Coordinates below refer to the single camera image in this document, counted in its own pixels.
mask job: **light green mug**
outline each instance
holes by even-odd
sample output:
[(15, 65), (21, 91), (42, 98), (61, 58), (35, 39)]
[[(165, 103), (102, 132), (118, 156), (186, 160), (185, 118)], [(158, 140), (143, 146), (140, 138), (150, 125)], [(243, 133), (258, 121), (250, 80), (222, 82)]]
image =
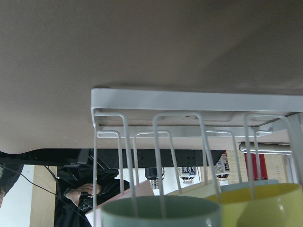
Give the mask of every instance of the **light green mug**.
[(221, 206), (213, 201), (186, 197), (164, 196), (166, 217), (161, 216), (160, 196), (137, 197), (138, 217), (132, 199), (120, 199), (102, 207), (102, 227), (220, 227)]

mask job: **mug rim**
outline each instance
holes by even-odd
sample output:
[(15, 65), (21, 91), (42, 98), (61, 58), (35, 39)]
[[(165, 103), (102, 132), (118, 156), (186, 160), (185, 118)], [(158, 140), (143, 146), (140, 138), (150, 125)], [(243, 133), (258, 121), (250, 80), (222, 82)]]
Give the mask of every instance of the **mug rim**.
[[(265, 184), (265, 185), (258, 185), (258, 186), (255, 186), (255, 188), (267, 188), (267, 187), (277, 187), (277, 185), (284, 185), (284, 186), (291, 186), (292, 188), (288, 189), (287, 191), (285, 192), (280, 192), (279, 194), (274, 194), (274, 195), (270, 195), (270, 196), (267, 196), (267, 197), (263, 197), (263, 198), (258, 198), (258, 195), (256, 194), (256, 198), (254, 200), (251, 199), (251, 197), (249, 198), (245, 198), (244, 200), (241, 200), (241, 201), (222, 201), (221, 205), (228, 205), (228, 204), (241, 204), (241, 203), (246, 203), (246, 202), (254, 202), (254, 201), (265, 201), (265, 200), (270, 200), (270, 199), (273, 199), (274, 197), (280, 197), (280, 196), (284, 196), (284, 195), (288, 195), (288, 194), (291, 194), (299, 189), (302, 189), (302, 186), (300, 184), (297, 184), (297, 183), (276, 183), (276, 184)], [(226, 191), (226, 192), (222, 192), (221, 195), (222, 195), (222, 199), (223, 199), (223, 196), (226, 196), (228, 194), (234, 194), (234, 193), (237, 193), (237, 192), (240, 192), (240, 191), (244, 191), (244, 190), (250, 190), (249, 187), (247, 188), (240, 188), (240, 189), (236, 189), (236, 190), (231, 190), (231, 191)], [(216, 196), (215, 195), (211, 195), (211, 196), (207, 196), (206, 199), (210, 199), (210, 198), (214, 198), (214, 199), (211, 199), (211, 201), (216, 201)]]
[[(136, 197), (137, 199), (140, 199), (140, 198), (153, 198), (155, 197), (156, 199), (160, 200), (160, 196), (139, 196), (139, 197)], [(135, 216), (129, 216), (129, 215), (120, 215), (120, 214), (116, 214), (114, 212), (111, 212), (111, 211), (107, 211), (106, 208), (110, 205), (113, 205), (114, 203), (120, 203), (122, 201), (126, 201), (126, 200), (131, 200), (132, 198), (123, 198), (123, 199), (119, 199), (119, 200), (116, 200), (116, 201), (112, 201), (106, 205), (104, 205), (102, 208), (101, 208), (101, 213), (103, 214), (107, 214), (107, 215), (110, 215), (112, 217), (119, 217), (119, 218), (125, 218), (125, 219), (138, 219), (138, 220), (144, 220), (144, 221), (172, 221), (172, 220), (190, 220), (190, 219), (205, 219), (206, 217), (209, 217), (209, 216), (213, 216), (213, 215), (218, 215), (218, 214), (222, 214), (222, 206), (215, 202), (215, 201), (211, 201), (211, 200), (207, 200), (207, 199), (202, 199), (202, 198), (197, 198), (197, 197), (188, 197), (188, 196), (178, 196), (178, 195), (164, 195), (165, 198), (169, 198), (169, 199), (172, 199), (172, 198), (175, 198), (176, 200), (188, 200), (190, 198), (190, 200), (200, 200), (202, 202), (202, 204), (205, 204), (206, 207), (209, 207), (210, 205), (212, 206), (212, 210), (210, 211), (207, 211), (207, 213), (203, 213), (203, 214), (198, 214), (198, 215), (193, 215), (193, 216), (184, 216), (184, 217), (168, 217), (168, 218), (162, 218), (161, 216), (159, 217), (156, 217), (156, 218), (150, 218), (150, 217), (135, 217)]]
[[(279, 184), (279, 181), (276, 179), (266, 179), (266, 180), (254, 181), (254, 182), (255, 182), (255, 187), (269, 185), (269, 184)], [(245, 181), (245, 182), (241, 182), (241, 183), (232, 183), (232, 184), (220, 186), (221, 189), (224, 189), (224, 188), (230, 189), (228, 191), (223, 191), (223, 192), (235, 191), (238, 189), (244, 189), (244, 188), (249, 188), (249, 187), (250, 187), (249, 181)]]

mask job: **yellow mug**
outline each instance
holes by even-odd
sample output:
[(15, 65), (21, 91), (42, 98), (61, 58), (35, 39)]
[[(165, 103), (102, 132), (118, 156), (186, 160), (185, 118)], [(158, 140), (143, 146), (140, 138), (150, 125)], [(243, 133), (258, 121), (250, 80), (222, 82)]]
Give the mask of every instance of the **yellow mug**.
[[(294, 183), (255, 187), (255, 200), (249, 188), (223, 192), (223, 227), (299, 227), (303, 225), (302, 186)], [(215, 195), (207, 197), (217, 201)]]

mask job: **under-shelf mug rack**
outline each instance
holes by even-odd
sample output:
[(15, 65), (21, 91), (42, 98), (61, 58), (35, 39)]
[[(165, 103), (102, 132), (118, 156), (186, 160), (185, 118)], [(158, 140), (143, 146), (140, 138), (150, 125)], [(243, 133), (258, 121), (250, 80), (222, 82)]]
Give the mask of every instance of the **under-shelf mug rack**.
[[(94, 145), (94, 161), (97, 160), (97, 138), (99, 134), (106, 134), (106, 131), (110, 130), (111, 134), (115, 134), (118, 137), (119, 146), (121, 147), (121, 137), (125, 138), (125, 148), (126, 148), (126, 157), (127, 165), (129, 169), (130, 177), (130, 187), (132, 191), (132, 200), (133, 200), (133, 210), (137, 214), (136, 210), (136, 198), (134, 190), (134, 176), (133, 176), (133, 164), (131, 158), (131, 149), (129, 139), (133, 137), (134, 146), (135, 138), (142, 134), (151, 134), (154, 135), (154, 145), (155, 145), (155, 155), (156, 155), (156, 164), (158, 172), (161, 171), (161, 159), (160, 159), (160, 147), (159, 147), (159, 133), (165, 133), (168, 135), (170, 144), (171, 144), (171, 153), (174, 159), (174, 152), (171, 139), (171, 131), (163, 130), (163, 127), (158, 128), (157, 120), (163, 116), (180, 116), (180, 115), (194, 115), (199, 120), (200, 132), (198, 135), (203, 140), (203, 154), (207, 154), (209, 164), (211, 166), (211, 174), (213, 180), (215, 180), (212, 156), (210, 153), (207, 135), (206, 133), (215, 133), (215, 134), (226, 134), (228, 137), (232, 138), (233, 146), (235, 153), (237, 149), (235, 146), (235, 136), (239, 135), (239, 128), (233, 131), (232, 127), (208, 127), (204, 126), (203, 116), (199, 111), (248, 111), (250, 113), (246, 114), (244, 117), (244, 127), (242, 129), (242, 135), (245, 136), (246, 148), (248, 153), (248, 164), (249, 164), (249, 176), (250, 176), (250, 194), (251, 198), (255, 199), (255, 185), (253, 182), (252, 175), (252, 161), (250, 154), (250, 139), (254, 139), (256, 144), (257, 137), (262, 137), (263, 135), (276, 133), (287, 129), (289, 141), (292, 147), (293, 156), (295, 157), (295, 168), (298, 183), (302, 185), (302, 175), (303, 175), (303, 166), (298, 165), (299, 160), (303, 160), (303, 134), (301, 130), (301, 119), (303, 111), (302, 108), (303, 97), (301, 96), (275, 96), (275, 95), (237, 95), (237, 94), (213, 94), (213, 93), (193, 93), (193, 92), (162, 92), (162, 91), (141, 91), (141, 90), (120, 90), (120, 89), (107, 89), (107, 88), (96, 88), (92, 90), (91, 96), (91, 114), (93, 120), (93, 126), (95, 129), (95, 145)], [(152, 121), (152, 127), (145, 127), (148, 131), (139, 132), (135, 129), (140, 127), (132, 127), (128, 125), (128, 119), (126, 115), (120, 112), (106, 112), (104, 110), (113, 109), (131, 109), (131, 110), (163, 110), (163, 111), (172, 111), (171, 113), (158, 113), (154, 116)], [(288, 117), (278, 114), (272, 114), (272, 112), (299, 112), (292, 114)], [(101, 128), (99, 126), (98, 119), (100, 117), (107, 116), (119, 116), (123, 120), (123, 127), (110, 127), (106, 126)], [(253, 129), (248, 124), (250, 118), (258, 117), (267, 117), (268, 121), (265, 124), (256, 126)], [(256, 153), (258, 154), (258, 146), (255, 147)], [(204, 167), (206, 168), (206, 158), (203, 157)], [(260, 176), (259, 163), (258, 165), (258, 176)], [(97, 164), (94, 163), (94, 198), (96, 197), (96, 169)], [(205, 180), (207, 181), (207, 172), (205, 169)], [(138, 183), (138, 173), (136, 173), (136, 182)], [(159, 181), (160, 197), (163, 197), (163, 185), (162, 181)], [(217, 201), (221, 203), (221, 191), (217, 183), (214, 184), (214, 191), (217, 197)], [(96, 200), (93, 201), (94, 211), (96, 209)], [(161, 201), (161, 204), (165, 206), (164, 199)]]

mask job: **white wire rack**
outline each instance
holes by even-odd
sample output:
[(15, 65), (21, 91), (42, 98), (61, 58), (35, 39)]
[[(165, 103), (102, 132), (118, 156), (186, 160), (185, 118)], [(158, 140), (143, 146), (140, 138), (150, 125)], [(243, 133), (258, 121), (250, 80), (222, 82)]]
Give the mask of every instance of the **white wire rack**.
[[(127, 164), (132, 167), (131, 150), (129, 138), (133, 137), (134, 145), (135, 138), (140, 135), (139, 131), (143, 131), (142, 134), (152, 134), (154, 135), (155, 141), (155, 151), (156, 151), (156, 162), (158, 172), (161, 171), (160, 162), (160, 147), (158, 140), (158, 133), (163, 132), (163, 128), (158, 127), (157, 121), (163, 116), (180, 116), (180, 115), (194, 115), (199, 120), (199, 130), (196, 127), (178, 127), (173, 126), (173, 130), (169, 130), (167, 133), (171, 141), (172, 137), (177, 137), (179, 135), (188, 135), (195, 137), (202, 137), (204, 150), (206, 150), (209, 164), (213, 167), (212, 156), (210, 154), (210, 149), (208, 146), (208, 141), (206, 137), (206, 132), (214, 134), (225, 134), (226, 137), (231, 137), (234, 150), (235, 137), (242, 136), (245, 137), (246, 148), (249, 160), (249, 176), (252, 176), (252, 164), (250, 156), (250, 140), (254, 140), (255, 144), (257, 137), (261, 138), (267, 134), (274, 134), (277, 132), (284, 131), (288, 132), (289, 141), (293, 151), (295, 170), (297, 173), (297, 179), (300, 184), (302, 184), (303, 176), (303, 165), (298, 165), (299, 162), (303, 161), (303, 134), (301, 128), (301, 120), (303, 119), (303, 97), (302, 96), (276, 96), (276, 95), (237, 95), (237, 94), (213, 94), (213, 93), (194, 93), (194, 92), (162, 92), (162, 91), (141, 91), (141, 90), (121, 90), (121, 89), (105, 89), (96, 88), (92, 90), (91, 93), (91, 114), (93, 120), (93, 126), (95, 128), (95, 146), (94, 146), (94, 157), (97, 157), (97, 138), (99, 130), (100, 117), (107, 116), (119, 116), (123, 120), (123, 127), (117, 126), (106, 126), (103, 128), (105, 131), (112, 131), (112, 134), (118, 135), (118, 137), (125, 138), (125, 148), (127, 156)], [(123, 113), (116, 112), (106, 112), (106, 110), (163, 110), (163, 111), (190, 111), (187, 113), (159, 113), (153, 118), (153, 126), (142, 126), (144, 130), (139, 130), (138, 126), (128, 126), (127, 117)], [(205, 128), (203, 117), (199, 111), (246, 111), (250, 112), (245, 115), (244, 127), (207, 127)], [(292, 114), (290, 116), (283, 116), (278, 114), (279, 112), (299, 112)], [(251, 118), (261, 118), (265, 117), (268, 122), (257, 125), (254, 127), (249, 126), (248, 121)], [(258, 164), (258, 176), (260, 176), (260, 167)], [(96, 195), (96, 168), (97, 165), (94, 163), (94, 198)], [(132, 169), (129, 168), (130, 175), (130, 186), (132, 190), (132, 197), (135, 198), (134, 192), (134, 178)], [(254, 184), (253, 177), (250, 177), (250, 188), (251, 196), (254, 198)], [(163, 195), (163, 185), (159, 182), (160, 195)], [(216, 187), (216, 194), (219, 196), (218, 187)]]

